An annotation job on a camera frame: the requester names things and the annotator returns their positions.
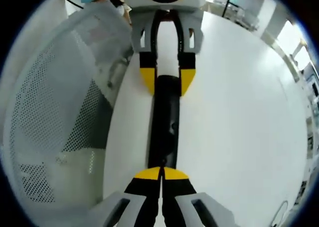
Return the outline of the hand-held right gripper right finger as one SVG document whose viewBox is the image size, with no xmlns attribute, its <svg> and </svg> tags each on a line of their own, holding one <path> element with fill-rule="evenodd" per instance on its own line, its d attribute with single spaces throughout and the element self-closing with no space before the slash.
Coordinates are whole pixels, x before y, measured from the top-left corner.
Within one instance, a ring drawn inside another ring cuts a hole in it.
<svg viewBox="0 0 319 227">
<path fill-rule="evenodd" d="M 167 227 L 236 227 L 233 213 L 204 192 L 196 192 L 183 172 L 165 167 L 162 214 Z"/>
</svg>

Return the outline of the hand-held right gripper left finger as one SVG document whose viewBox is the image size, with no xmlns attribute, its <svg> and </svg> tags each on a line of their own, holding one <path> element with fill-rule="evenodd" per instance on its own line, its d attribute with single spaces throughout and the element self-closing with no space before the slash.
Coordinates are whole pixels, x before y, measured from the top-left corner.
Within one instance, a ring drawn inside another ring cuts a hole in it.
<svg viewBox="0 0 319 227">
<path fill-rule="evenodd" d="M 137 173 L 124 192 L 106 199 L 104 227 L 153 227 L 159 212 L 162 167 Z"/>
</svg>

